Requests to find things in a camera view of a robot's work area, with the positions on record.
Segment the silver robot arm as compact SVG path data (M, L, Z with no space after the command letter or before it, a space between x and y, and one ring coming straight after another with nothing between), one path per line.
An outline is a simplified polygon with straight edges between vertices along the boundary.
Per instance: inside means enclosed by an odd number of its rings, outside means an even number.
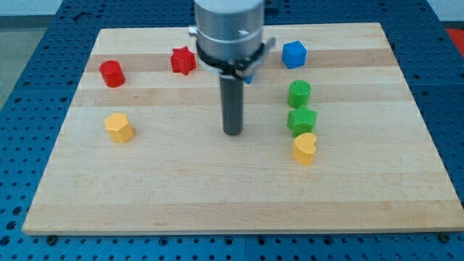
M195 0L196 24L188 28L196 39L200 65L219 77L223 132L243 129L244 81L264 63L276 39L262 40L263 0Z

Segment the black clamp ring mount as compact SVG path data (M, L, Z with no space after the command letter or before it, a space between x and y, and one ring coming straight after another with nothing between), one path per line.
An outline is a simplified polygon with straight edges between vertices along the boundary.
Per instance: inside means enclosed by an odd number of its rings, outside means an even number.
M245 80L264 63L269 51L276 45L276 38L269 38L266 43L261 43L258 50L248 57L238 60L220 60L208 55L198 43L196 43L196 55L200 65L213 75L227 79Z

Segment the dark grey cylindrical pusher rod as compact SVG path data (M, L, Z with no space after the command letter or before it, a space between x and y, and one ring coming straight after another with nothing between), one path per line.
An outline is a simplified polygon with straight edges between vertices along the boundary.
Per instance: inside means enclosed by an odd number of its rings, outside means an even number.
M223 131L229 136L239 135L243 129L243 95L241 80L220 78Z

